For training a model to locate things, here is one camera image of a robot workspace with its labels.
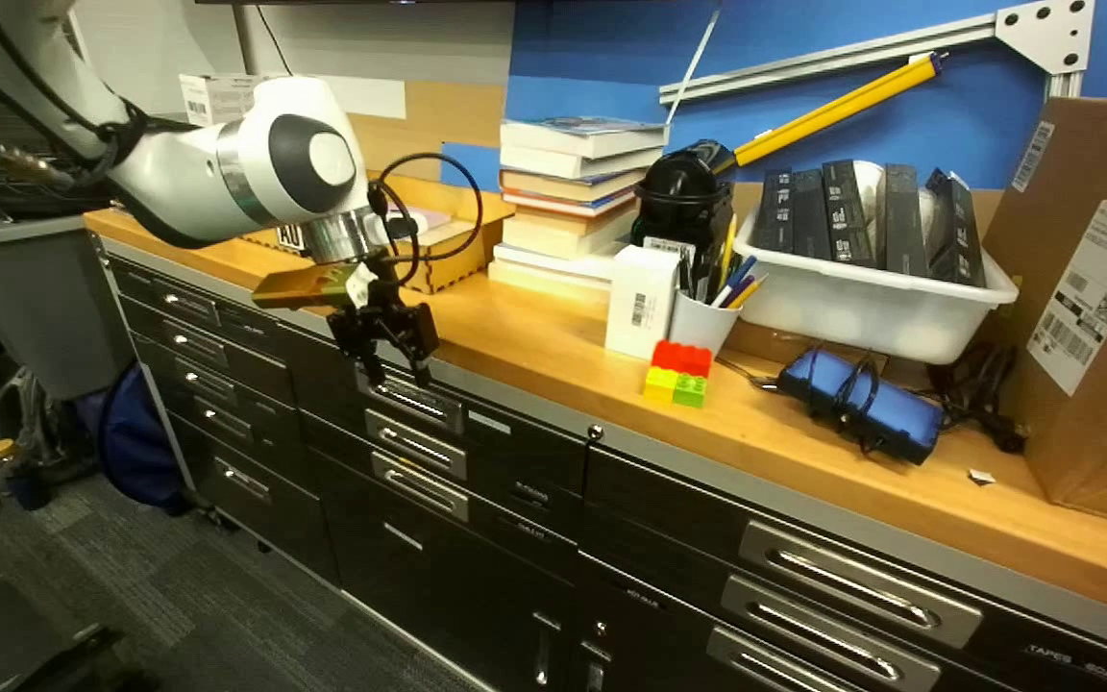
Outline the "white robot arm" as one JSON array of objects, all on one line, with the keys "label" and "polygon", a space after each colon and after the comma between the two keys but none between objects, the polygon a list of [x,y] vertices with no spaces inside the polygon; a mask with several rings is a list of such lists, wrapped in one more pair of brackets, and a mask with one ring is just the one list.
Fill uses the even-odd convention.
[{"label": "white robot arm", "polygon": [[433,316],[400,297],[383,203],[332,83],[273,77],[230,123],[157,118],[68,46],[68,7],[72,0],[0,0],[0,96],[171,244],[291,230],[307,268],[263,278],[253,305],[322,305],[335,343],[373,383],[383,379],[377,343],[400,350],[426,383]]}]

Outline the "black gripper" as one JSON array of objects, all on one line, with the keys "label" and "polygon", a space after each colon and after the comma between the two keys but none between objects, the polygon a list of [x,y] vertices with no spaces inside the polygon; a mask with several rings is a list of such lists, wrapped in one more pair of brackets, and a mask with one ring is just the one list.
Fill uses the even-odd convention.
[{"label": "black gripper", "polygon": [[363,387],[383,383],[383,366],[373,353],[377,343],[394,343],[405,356],[413,356],[414,383],[431,383],[431,356],[439,350],[433,316],[426,305],[366,305],[366,307],[340,307],[328,318],[335,343],[349,353],[355,375]]}]

